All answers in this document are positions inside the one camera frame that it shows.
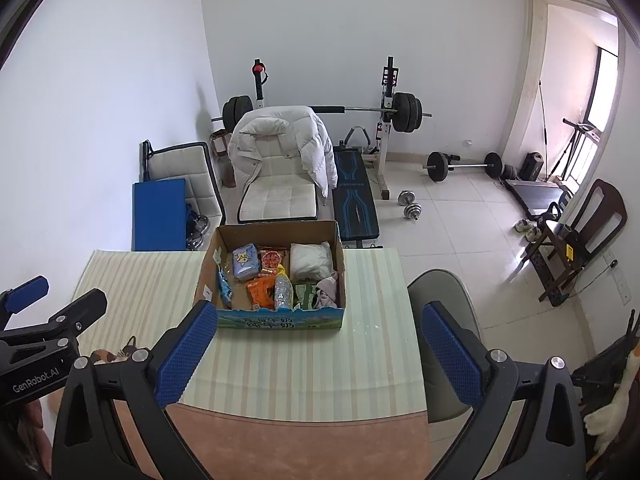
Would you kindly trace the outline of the person's left hand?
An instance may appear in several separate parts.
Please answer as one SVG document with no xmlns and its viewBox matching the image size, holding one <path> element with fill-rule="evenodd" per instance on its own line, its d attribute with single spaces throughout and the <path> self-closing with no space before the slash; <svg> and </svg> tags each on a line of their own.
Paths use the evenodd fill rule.
<svg viewBox="0 0 640 480">
<path fill-rule="evenodd" d="M 27 448 L 26 465 L 38 479 L 50 479 L 52 445 L 44 432 L 42 407 L 39 400 L 27 403 L 20 421 L 21 437 Z"/>
</svg>

